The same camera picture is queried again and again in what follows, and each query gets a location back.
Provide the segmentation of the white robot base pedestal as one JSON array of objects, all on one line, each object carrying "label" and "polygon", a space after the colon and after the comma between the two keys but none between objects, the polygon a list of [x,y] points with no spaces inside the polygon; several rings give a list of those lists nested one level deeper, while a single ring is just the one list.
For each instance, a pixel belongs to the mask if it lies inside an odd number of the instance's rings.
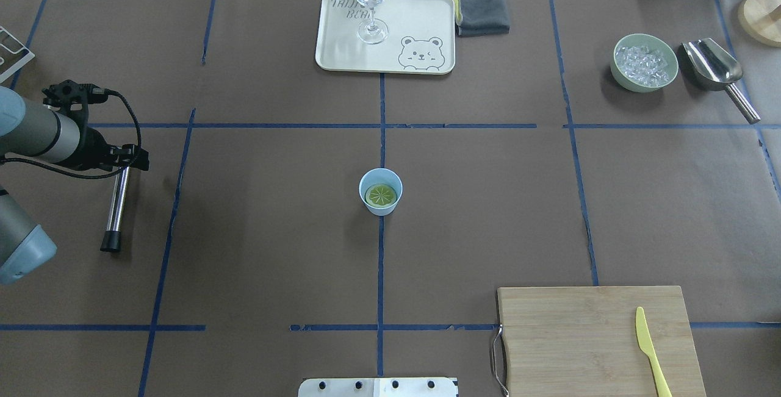
[{"label": "white robot base pedestal", "polygon": [[298,396],[458,396],[459,386],[449,377],[310,378],[302,381]]}]

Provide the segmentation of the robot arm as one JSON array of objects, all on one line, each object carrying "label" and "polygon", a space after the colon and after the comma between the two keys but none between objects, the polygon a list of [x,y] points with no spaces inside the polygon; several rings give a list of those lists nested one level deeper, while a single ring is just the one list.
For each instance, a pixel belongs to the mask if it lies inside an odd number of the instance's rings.
[{"label": "robot arm", "polygon": [[[123,170],[149,170],[139,119],[128,100],[112,89],[65,80],[43,90],[42,103],[2,88],[2,165],[24,163],[84,180],[114,177]],[[89,108],[115,97],[134,125],[136,141],[112,145],[90,127]],[[57,246],[41,224],[2,189],[1,281],[11,285],[56,255]]]}]

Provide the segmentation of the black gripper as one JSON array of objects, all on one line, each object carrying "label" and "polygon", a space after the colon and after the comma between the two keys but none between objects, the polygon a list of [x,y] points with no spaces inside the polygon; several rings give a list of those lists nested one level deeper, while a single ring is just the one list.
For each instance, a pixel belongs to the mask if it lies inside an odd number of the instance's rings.
[{"label": "black gripper", "polygon": [[140,145],[110,145],[103,135],[87,126],[84,143],[76,150],[76,170],[114,171],[120,167],[149,170],[149,153]]}]

